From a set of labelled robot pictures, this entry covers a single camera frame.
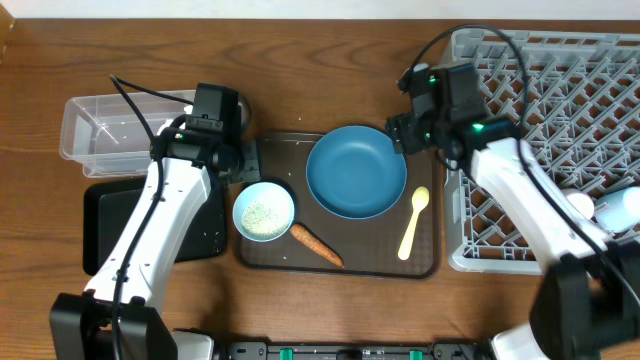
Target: plastic spoon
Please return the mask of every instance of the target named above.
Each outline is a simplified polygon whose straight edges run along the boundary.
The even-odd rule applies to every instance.
[[[409,220],[409,226],[404,233],[402,243],[400,244],[400,250],[398,250],[398,257],[400,260],[407,260],[409,254],[411,254],[411,246],[413,246],[413,236],[416,233],[416,225],[418,224],[418,216],[420,211],[424,210],[429,204],[429,190],[426,187],[420,186],[413,192],[411,197],[411,205],[413,206],[413,214],[411,220]]]

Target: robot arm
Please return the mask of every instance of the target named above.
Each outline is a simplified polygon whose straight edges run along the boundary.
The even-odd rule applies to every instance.
[[[185,233],[211,191],[206,168],[194,167],[191,161],[182,159],[164,158],[162,161],[165,169],[163,200],[156,207],[131,258],[127,279],[122,285],[121,300],[128,304],[137,297],[138,301],[144,300],[145,306],[155,308],[158,313],[162,313],[169,272]],[[95,299],[113,299],[116,271],[151,205],[157,185],[158,168],[154,162],[149,165],[142,195],[120,240],[84,289],[85,292],[93,292]]]
[[[529,167],[546,191],[605,250],[608,234],[569,203],[538,165],[529,144],[523,140],[519,142]],[[505,138],[488,143],[485,149],[475,150],[469,175],[502,206],[527,240],[543,273],[567,253],[578,258],[592,255],[593,250],[573,233],[524,173],[516,153],[517,143],[514,138]]]
[[[605,245],[607,234],[568,202],[528,144],[517,140],[519,129],[512,121],[487,114],[476,83],[470,63],[415,67],[399,82],[411,97],[412,112],[389,118],[386,130],[397,153],[436,147],[446,167],[463,170],[487,190],[527,240],[545,275],[530,323],[494,337],[493,355],[499,360],[577,359],[639,337],[637,303],[538,191],[522,168],[518,146],[545,192],[596,248],[606,249],[636,292],[640,245]],[[601,291],[589,287],[587,273],[601,283]]]
[[[151,149],[163,165],[162,197],[148,214],[159,184],[158,163],[152,162],[136,208],[107,261],[82,295],[60,294],[51,309],[57,358],[111,358],[114,340],[106,327],[113,325],[114,313],[121,334],[118,349],[127,359],[210,359],[221,351],[206,334],[170,334],[160,313],[169,273],[201,206],[225,184],[260,178],[255,146],[243,148],[240,141],[242,121],[249,121],[243,116],[247,105],[239,103],[232,89],[199,84],[192,113],[162,130]],[[179,128],[182,123],[186,130]],[[127,264],[120,301],[114,303],[119,268],[147,217]]]

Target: wooden table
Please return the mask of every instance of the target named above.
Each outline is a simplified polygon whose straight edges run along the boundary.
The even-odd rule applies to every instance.
[[[239,89],[266,130],[382,126],[395,80],[459,21],[18,20],[0,65],[0,357],[54,357],[49,309],[79,294],[82,196],[58,154],[64,104],[112,94],[110,73],[156,90]],[[638,22],[501,21],[506,29],[638,32]],[[426,56],[437,63],[446,44]],[[418,343],[483,338],[527,320],[537,277],[453,271],[424,282],[256,271],[231,252],[175,266],[163,318],[224,340]],[[640,343],[606,352],[640,359]]]

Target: gray dish rack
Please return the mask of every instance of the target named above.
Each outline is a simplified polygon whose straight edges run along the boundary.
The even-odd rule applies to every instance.
[[[561,189],[576,188],[594,199],[639,184],[640,36],[505,33],[527,65],[525,138],[547,174]],[[506,43],[488,31],[459,30],[442,58],[452,61],[473,62],[491,113],[518,119],[523,85]],[[447,258],[454,269],[540,274],[526,240],[482,188],[448,172],[444,190]],[[638,230],[616,238],[637,237]]]

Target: rice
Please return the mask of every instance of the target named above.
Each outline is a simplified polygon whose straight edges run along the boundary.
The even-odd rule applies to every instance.
[[[256,239],[271,239],[287,230],[290,215],[286,204],[255,201],[242,213],[242,226]]]

